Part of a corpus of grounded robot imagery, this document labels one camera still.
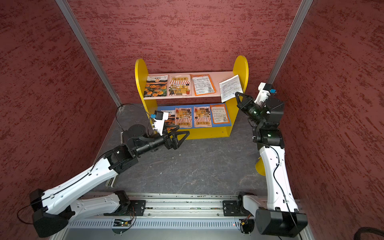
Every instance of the yellow shelf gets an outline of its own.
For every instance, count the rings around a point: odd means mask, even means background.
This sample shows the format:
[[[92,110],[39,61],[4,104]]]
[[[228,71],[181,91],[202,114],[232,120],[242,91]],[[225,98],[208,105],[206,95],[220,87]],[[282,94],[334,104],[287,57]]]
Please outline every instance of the yellow shelf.
[[[194,74],[209,74],[214,82],[216,93],[215,94],[207,94],[203,96],[170,96],[170,97],[149,97],[144,98],[144,88],[147,82],[148,75],[165,75],[165,74],[177,74],[177,75],[185,75],[192,73],[161,73],[161,74],[148,74],[147,66],[143,59],[137,59],[135,64],[135,77],[136,77],[136,85],[137,90],[139,92],[141,101],[144,105],[145,110],[154,114],[155,110],[157,110],[157,102],[156,99],[170,99],[170,98],[210,98],[220,96],[220,88],[218,87],[218,83],[225,81],[235,75],[239,75],[240,83],[243,88],[243,92],[245,92],[248,84],[248,62],[244,56],[238,56],[235,64],[233,65],[232,72],[204,72],[204,73],[194,73]],[[232,98],[225,102],[227,105],[227,110],[229,114],[229,118],[231,119],[232,126],[229,127],[206,127],[206,128],[195,128],[189,129],[190,135],[187,139],[203,139],[203,138],[216,138],[216,137],[229,137],[233,128],[233,124],[235,123],[235,119],[238,113],[236,98]]]

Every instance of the gray floor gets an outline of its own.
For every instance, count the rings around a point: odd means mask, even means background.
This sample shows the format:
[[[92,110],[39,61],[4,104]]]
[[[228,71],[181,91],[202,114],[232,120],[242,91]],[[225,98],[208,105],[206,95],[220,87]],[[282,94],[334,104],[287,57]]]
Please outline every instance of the gray floor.
[[[147,126],[148,118],[139,108],[125,106],[119,122],[128,129],[133,124]],[[120,129],[115,124],[101,152],[119,144]],[[146,153],[118,176],[114,188],[102,183],[93,190],[202,195],[248,191],[266,196],[266,179],[255,169],[259,156],[247,116],[240,111],[230,137],[186,140],[177,150],[163,147]]]

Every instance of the black cable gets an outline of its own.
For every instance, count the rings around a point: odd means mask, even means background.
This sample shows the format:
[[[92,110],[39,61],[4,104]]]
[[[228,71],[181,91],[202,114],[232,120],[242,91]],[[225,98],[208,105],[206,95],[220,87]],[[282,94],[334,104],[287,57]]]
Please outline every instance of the black cable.
[[[273,147],[271,147],[271,146],[269,146],[269,145],[267,145],[267,144],[260,143],[260,142],[258,142],[258,144],[261,144],[261,145],[264,145],[264,146],[267,146],[267,147],[272,148],[272,149],[276,152],[276,154],[277,154],[278,164],[277,164],[275,170],[273,171],[273,178],[275,179],[277,185],[279,185],[279,187],[280,187],[280,189],[281,189],[281,191],[282,191],[282,193],[283,193],[283,196],[284,196],[284,199],[285,199],[285,204],[287,205],[289,215],[291,215],[292,221],[293,221],[293,223],[295,224],[295,227],[296,227],[297,231],[299,232],[299,228],[297,227],[296,222],[295,222],[295,220],[293,219],[291,210],[289,209],[288,202],[287,202],[287,198],[286,198],[286,196],[285,196],[284,190],[283,190],[283,188],[280,186],[279,182],[277,181],[277,179],[276,179],[276,177],[275,177],[275,172],[276,172],[277,168],[280,166],[280,156],[279,156],[279,153],[276,151],[276,149],[274,149]]]
[[[119,111],[119,109],[120,109],[121,107],[123,107],[123,106],[125,106],[125,105],[133,105],[133,106],[135,106],[135,107],[138,107],[138,108],[140,108],[141,110],[143,110],[144,112],[146,112],[146,114],[148,114],[149,117],[151,116],[151,115],[150,115],[144,108],[139,107],[138,105],[135,105],[135,104],[133,104],[133,103],[124,103],[124,104],[121,104],[120,106],[118,106],[118,107],[116,108],[115,117],[116,117],[116,122],[118,123],[119,127],[121,128],[121,130],[122,130],[123,132],[124,132],[124,128],[120,125],[119,120],[118,120],[118,111]]]
[[[272,111],[272,110],[274,110],[275,108],[278,108],[278,107],[280,107],[281,105],[283,105],[284,103],[286,103],[286,102],[282,102],[280,105],[277,105],[276,107],[274,107],[274,108],[272,108],[271,110],[269,110],[269,111]]]
[[[19,211],[17,211],[16,216],[17,216],[17,219],[18,219],[20,222],[22,222],[22,223],[24,223],[24,224],[33,225],[33,223],[29,223],[29,222],[25,222],[25,221],[23,221],[23,220],[20,218],[20,216],[19,216],[20,211],[23,210],[23,209],[26,208],[26,207],[29,207],[30,205],[27,205],[27,206],[25,206],[25,207],[20,208]]]
[[[245,224],[248,223],[248,219],[251,217],[251,214],[247,216],[246,219],[241,220],[240,222],[244,222]]]
[[[58,193],[64,191],[65,189],[67,189],[67,188],[73,186],[74,184],[78,183],[79,181],[81,181],[82,179],[84,179],[86,176],[91,175],[91,172],[92,172],[93,168],[95,167],[96,163],[99,161],[99,159],[100,159],[103,155],[105,155],[105,154],[106,154],[107,152],[109,152],[109,151],[106,151],[105,153],[103,153],[102,155],[100,155],[100,157],[96,158],[96,159],[93,161],[93,166],[92,166],[92,168],[91,168],[91,170],[90,170],[89,173],[87,172],[86,175],[84,175],[83,177],[81,177],[79,180],[75,181],[74,183],[72,183],[71,185],[65,187],[64,189],[61,189],[60,191],[55,192],[55,193],[52,194],[52,195],[55,196],[56,194],[58,194]],[[24,223],[24,224],[30,224],[30,225],[33,225],[33,223],[29,223],[29,222],[25,222],[25,221],[23,221],[23,220],[20,218],[19,213],[21,212],[21,210],[23,210],[23,209],[25,209],[25,208],[27,208],[27,207],[29,207],[29,206],[32,206],[33,204],[37,204],[37,203],[39,203],[39,202],[42,202],[42,201],[44,201],[44,200],[50,198],[52,195],[50,195],[50,196],[48,196],[48,197],[46,197],[46,198],[44,198],[44,199],[41,199],[41,200],[39,200],[39,201],[37,201],[37,202],[34,202],[34,203],[30,204],[30,205],[24,206],[24,207],[22,207],[21,209],[19,209],[19,211],[17,211],[17,214],[16,214],[17,219],[18,219],[20,222]]]
[[[135,208],[133,208],[133,217],[135,218],[135,221],[132,223],[132,220],[131,220],[131,225],[129,226],[129,228],[127,230],[129,230],[135,223],[136,223],[136,219],[137,219],[137,215],[136,215],[136,212],[135,212]]]
[[[155,130],[152,130],[152,134],[149,134],[149,127],[151,126],[151,120],[149,120],[148,122],[148,127],[147,127],[147,134],[148,134],[148,137],[152,137],[153,134],[155,133]]]
[[[353,235],[353,240],[360,240],[362,233],[373,233],[373,234],[384,237],[384,231],[380,229],[373,228],[373,227],[361,227]]]
[[[251,127],[255,127],[256,126],[256,123],[252,126],[251,122],[249,121],[251,118],[248,118],[248,123],[249,125],[251,125]]]
[[[128,223],[128,222],[129,222],[129,224],[131,225],[131,224],[132,224],[132,220],[133,220],[133,218],[135,217],[135,211],[134,211],[134,208],[132,207],[132,209],[133,209],[133,211],[132,211],[132,210],[129,210],[130,213],[133,212],[133,216],[132,216],[132,214],[130,214],[131,219],[130,219],[129,221],[126,221],[126,220],[123,220],[123,219],[120,219],[120,218],[116,218],[116,219],[114,220],[114,223],[120,222],[121,227],[124,227],[123,225],[124,225],[125,223]]]

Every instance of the orange booklet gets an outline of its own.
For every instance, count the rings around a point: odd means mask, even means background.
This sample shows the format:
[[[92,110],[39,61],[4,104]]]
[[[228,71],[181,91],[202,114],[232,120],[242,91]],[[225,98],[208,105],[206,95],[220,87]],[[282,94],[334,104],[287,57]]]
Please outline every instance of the orange booklet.
[[[195,88],[195,95],[205,95],[215,93],[216,89],[209,74],[192,75],[191,79]]]
[[[230,123],[225,104],[211,105],[211,110],[214,124]]]

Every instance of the book cover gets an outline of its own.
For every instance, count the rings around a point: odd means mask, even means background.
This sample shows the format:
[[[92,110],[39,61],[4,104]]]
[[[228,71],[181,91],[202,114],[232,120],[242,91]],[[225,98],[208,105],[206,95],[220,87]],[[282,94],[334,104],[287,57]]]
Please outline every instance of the book cover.
[[[195,96],[215,93],[216,89],[209,74],[192,75]]]
[[[190,75],[171,75],[169,78],[169,96],[191,96]]]
[[[161,110],[164,113],[169,113],[168,120],[165,120],[164,125],[176,125],[175,124],[175,110]],[[175,127],[167,127],[167,131],[175,129]]]
[[[212,120],[214,124],[230,123],[225,104],[211,105]]]
[[[191,128],[192,108],[175,108],[175,123],[180,128]]]
[[[145,84],[144,97],[167,96],[168,75],[148,76]]]
[[[209,107],[194,107],[195,127],[212,127]]]
[[[243,93],[239,75],[219,83],[221,102],[226,102],[235,97],[236,92]]]

